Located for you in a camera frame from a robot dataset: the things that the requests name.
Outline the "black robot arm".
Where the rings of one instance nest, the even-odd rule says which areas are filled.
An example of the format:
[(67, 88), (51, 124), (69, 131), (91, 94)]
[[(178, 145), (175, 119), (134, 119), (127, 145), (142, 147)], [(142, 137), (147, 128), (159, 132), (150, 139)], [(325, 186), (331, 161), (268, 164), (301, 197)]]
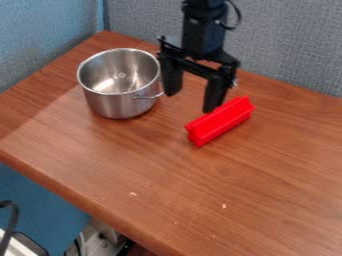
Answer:
[(242, 14), (232, 0), (183, 0), (182, 12), (182, 38), (158, 38), (163, 89), (168, 97), (179, 93), (184, 72), (204, 78), (203, 112), (210, 113), (235, 85), (240, 61), (223, 46), (226, 32), (238, 27)]

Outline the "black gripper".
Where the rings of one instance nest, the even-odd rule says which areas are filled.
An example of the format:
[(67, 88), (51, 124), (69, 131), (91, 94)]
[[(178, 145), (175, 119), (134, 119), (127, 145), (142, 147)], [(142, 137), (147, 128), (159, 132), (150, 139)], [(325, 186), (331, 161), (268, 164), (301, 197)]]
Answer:
[(240, 61), (223, 49), (207, 55), (198, 55), (182, 48), (176, 38), (160, 36), (158, 60), (160, 62), (162, 82), (168, 97), (182, 89), (183, 73), (188, 72), (208, 80), (203, 112), (210, 113), (223, 104), (227, 91), (234, 85)]

